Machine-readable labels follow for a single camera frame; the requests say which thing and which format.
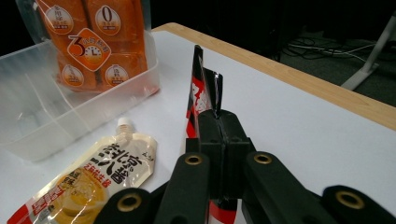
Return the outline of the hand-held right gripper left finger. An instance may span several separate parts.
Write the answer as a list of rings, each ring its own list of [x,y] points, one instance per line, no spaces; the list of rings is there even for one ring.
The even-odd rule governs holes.
[[[185,151],[205,154],[210,160],[210,198],[218,199],[222,188],[222,138],[218,121],[211,110],[199,115],[190,113],[186,132]]]

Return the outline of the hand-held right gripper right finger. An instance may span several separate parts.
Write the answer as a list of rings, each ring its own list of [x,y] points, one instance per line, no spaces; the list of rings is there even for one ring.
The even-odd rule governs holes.
[[[237,199],[242,197],[245,188],[244,167],[247,154],[252,151],[251,141],[234,113],[223,111],[221,121],[225,140],[223,194]]]

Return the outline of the white metal stand leg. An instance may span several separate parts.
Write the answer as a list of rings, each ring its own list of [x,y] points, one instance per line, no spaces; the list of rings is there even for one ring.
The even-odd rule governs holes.
[[[373,50],[371,51],[367,61],[363,67],[360,68],[354,75],[352,75],[347,81],[345,81],[341,87],[350,91],[355,90],[359,85],[370,76],[378,64],[375,62],[383,48],[386,46],[391,36],[396,32],[396,10],[393,11],[390,19],[385,26],[382,34],[375,43]]]

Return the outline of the white spouted sauce pouch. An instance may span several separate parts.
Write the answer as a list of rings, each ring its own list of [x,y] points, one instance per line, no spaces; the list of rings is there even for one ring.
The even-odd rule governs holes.
[[[154,171],[157,141],[127,118],[21,206],[7,224],[93,224],[117,192],[140,187]]]

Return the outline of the orange sausage packet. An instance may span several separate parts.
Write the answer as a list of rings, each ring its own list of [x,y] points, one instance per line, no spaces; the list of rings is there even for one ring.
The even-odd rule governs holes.
[[[57,50],[57,81],[106,91],[149,69],[142,0],[15,0],[32,39]]]

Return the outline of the translucent plastic divided container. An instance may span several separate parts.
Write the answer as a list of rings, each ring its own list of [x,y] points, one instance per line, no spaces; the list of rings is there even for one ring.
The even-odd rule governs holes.
[[[57,52],[45,41],[0,57],[0,149],[40,161],[138,105],[160,88],[155,41],[145,33],[148,71],[102,93],[59,84]]]

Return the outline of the red and black snack packet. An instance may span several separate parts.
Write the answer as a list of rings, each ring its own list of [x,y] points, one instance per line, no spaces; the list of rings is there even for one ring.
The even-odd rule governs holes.
[[[203,49],[194,46],[191,69],[191,85],[186,118],[186,134],[197,138],[199,134],[198,116],[213,109],[219,116],[222,99],[222,75],[204,68]],[[211,199],[209,201],[209,224],[234,224],[236,218],[236,199]]]

